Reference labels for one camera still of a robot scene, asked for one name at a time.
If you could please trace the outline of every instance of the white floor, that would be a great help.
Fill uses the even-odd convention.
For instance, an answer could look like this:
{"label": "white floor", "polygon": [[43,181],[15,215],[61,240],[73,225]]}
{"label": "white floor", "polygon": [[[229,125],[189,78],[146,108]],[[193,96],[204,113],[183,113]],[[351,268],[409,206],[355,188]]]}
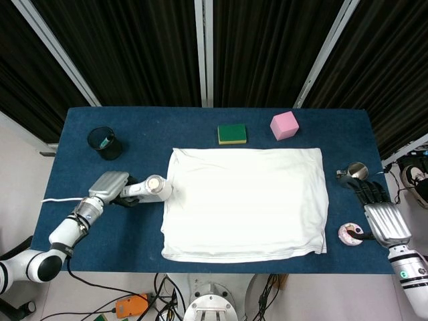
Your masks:
{"label": "white floor", "polygon": [[[8,130],[0,128],[0,253],[11,249],[33,233],[40,210],[40,200],[49,177],[53,158],[44,158]],[[392,195],[396,186],[387,175]],[[428,254],[428,211],[420,208],[407,192],[399,205],[413,235],[413,246]],[[78,273],[94,283],[128,290],[152,290],[152,274]],[[248,291],[249,320],[257,309],[257,300],[266,280],[258,276]],[[26,320],[40,320],[56,312],[89,312],[121,293],[91,288],[61,273],[50,284],[16,283],[3,299],[15,306],[35,300],[37,312]],[[106,314],[109,320],[117,320]],[[80,320],[80,316],[58,316],[48,320]],[[147,317],[153,320],[154,314]],[[388,320],[418,321],[400,285],[393,276],[294,274],[288,279],[266,320]]]}

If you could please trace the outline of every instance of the orange power strip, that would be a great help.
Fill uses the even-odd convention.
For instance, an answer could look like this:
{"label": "orange power strip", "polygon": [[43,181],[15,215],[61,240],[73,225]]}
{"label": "orange power strip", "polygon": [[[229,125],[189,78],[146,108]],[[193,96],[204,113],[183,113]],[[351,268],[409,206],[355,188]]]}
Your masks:
{"label": "orange power strip", "polygon": [[139,316],[148,308],[148,302],[139,296],[130,296],[116,302],[116,316],[118,318],[126,318],[128,316]]}

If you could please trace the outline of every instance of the small round container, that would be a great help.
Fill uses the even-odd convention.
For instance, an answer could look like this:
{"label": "small round container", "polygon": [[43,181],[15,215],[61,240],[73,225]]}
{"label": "small round container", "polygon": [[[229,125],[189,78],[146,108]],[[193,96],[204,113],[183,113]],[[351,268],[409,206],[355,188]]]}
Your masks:
{"label": "small round container", "polygon": [[97,127],[88,135],[88,144],[106,161],[112,161],[122,154],[122,144],[110,127]]}

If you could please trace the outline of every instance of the sponge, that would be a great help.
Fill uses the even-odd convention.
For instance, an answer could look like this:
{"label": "sponge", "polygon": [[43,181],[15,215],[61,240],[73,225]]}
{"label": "sponge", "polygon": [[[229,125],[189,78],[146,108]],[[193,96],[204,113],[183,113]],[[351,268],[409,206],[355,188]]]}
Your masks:
{"label": "sponge", "polygon": [[219,125],[219,144],[245,144],[247,142],[247,132],[244,124]]}

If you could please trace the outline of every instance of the white cloth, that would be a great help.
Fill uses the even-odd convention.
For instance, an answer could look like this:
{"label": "white cloth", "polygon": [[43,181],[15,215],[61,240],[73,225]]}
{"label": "white cloth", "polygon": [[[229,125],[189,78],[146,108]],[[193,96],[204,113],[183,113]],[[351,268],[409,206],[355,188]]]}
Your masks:
{"label": "white cloth", "polygon": [[167,179],[163,257],[236,263],[326,253],[319,148],[178,149]]}

